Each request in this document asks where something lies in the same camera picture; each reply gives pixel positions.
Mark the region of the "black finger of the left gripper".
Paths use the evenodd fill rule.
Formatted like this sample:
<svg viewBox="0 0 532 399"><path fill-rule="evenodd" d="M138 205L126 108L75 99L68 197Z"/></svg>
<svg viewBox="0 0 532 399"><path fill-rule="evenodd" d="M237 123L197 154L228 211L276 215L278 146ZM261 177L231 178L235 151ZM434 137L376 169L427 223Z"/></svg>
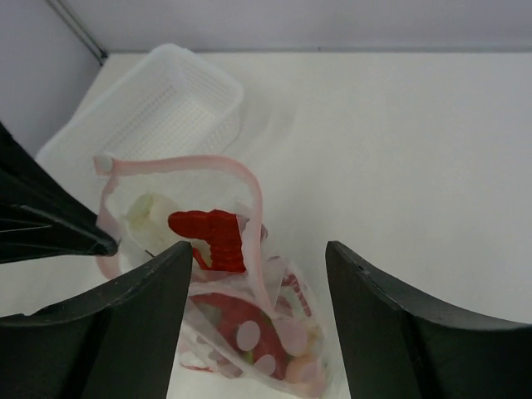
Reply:
<svg viewBox="0 0 532 399"><path fill-rule="evenodd" d="M118 243L1 127L1 262L112 256Z"/></svg>

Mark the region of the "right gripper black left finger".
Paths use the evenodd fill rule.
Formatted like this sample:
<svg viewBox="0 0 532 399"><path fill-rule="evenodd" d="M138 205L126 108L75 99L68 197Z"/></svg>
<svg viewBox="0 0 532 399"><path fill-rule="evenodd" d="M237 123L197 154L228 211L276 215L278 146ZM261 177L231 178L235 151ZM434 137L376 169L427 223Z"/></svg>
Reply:
<svg viewBox="0 0 532 399"><path fill-rule="evenodd" d="M100 286L1 319L3 398L164 398L192 248L180 242Z"/></svg>

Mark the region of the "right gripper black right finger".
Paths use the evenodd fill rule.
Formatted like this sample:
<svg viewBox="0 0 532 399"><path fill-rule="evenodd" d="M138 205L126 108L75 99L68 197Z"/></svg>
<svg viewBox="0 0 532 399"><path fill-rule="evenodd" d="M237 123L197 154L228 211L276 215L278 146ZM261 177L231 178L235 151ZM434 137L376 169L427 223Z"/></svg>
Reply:
<svg viewBox="0 0 532 399"><path fill-rule="evenodd" d="M529 398L531 326L459 308L328 242L329 290L353 398Z"/></svg>

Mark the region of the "fake green leek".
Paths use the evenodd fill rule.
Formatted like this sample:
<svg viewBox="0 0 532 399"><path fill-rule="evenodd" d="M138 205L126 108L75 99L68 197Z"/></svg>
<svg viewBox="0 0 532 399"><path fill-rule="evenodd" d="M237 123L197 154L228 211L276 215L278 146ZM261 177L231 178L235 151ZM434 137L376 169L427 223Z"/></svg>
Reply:
<svg viewBox="0 0 532 399"><path fill-rule="evenodd" d="M133 240L151 255L157 255L180 240L169 227L168 218L179 206L165 195L145 193L126 213L127 227Z"/></svg>

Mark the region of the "red fake lobster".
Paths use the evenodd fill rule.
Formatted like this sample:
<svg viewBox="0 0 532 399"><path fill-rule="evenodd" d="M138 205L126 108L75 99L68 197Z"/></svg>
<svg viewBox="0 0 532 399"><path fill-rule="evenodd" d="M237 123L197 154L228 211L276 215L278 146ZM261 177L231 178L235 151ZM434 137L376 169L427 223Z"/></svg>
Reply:
<svg viewBox="0 0 532 399"><path fill-rule="evenodd" d="M193 248L200 269L238 277L246 271L241 228L248 222L244 216L219 209L178 211L168 218L174 233L209 246L209 255ZM192 303L209 320L215 336L226 347L274 379L295 382L296 366L313 360L310 353L313 336L310 332L297 335L291 324L295 306L283 295L276 299L276 311L282 315L276 319L243 299L223 293L198 294L192 297Z"/></svg>

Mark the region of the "clear zip top bag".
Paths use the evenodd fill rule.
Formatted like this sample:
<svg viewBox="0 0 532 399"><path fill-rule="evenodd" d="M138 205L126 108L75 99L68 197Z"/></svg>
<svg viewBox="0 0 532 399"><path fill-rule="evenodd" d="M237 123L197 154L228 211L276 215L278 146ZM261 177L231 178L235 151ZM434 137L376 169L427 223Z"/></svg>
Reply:
<svg viewBox="0 0 532 399"><path fill-rule="evenodd" d="M239 277L200 269L193 257L193 248L209 255L209 246L198 239L186 239L177 234L178 242L184 241L192 248L191 277L179 343L179 359L183 367L227 378L251 377L274 390L301 398L323 398L332 390L333 358L320 309L302 272L270 243L264 226L262 191L249 169L237 160L221 155L141 161L98 155L94 164L96 173L105 180L97 224L119 244L116 255L97 261L106 278L116 278L127 269L136 268L159 255L151 255L142 249L127 227L126 213L142 194L165 195L179 206L178 211L219 209L249 220L241 228L246 271ZM243 299L272 319L282 317L275 308L277 297L286 297L295 306L291 324L297 335L303 336L312 327L322 330L325 382L313 387L280 381L243 361L215 336L209 320L192 303L193 296L205 293L223 293Z"/></svg>

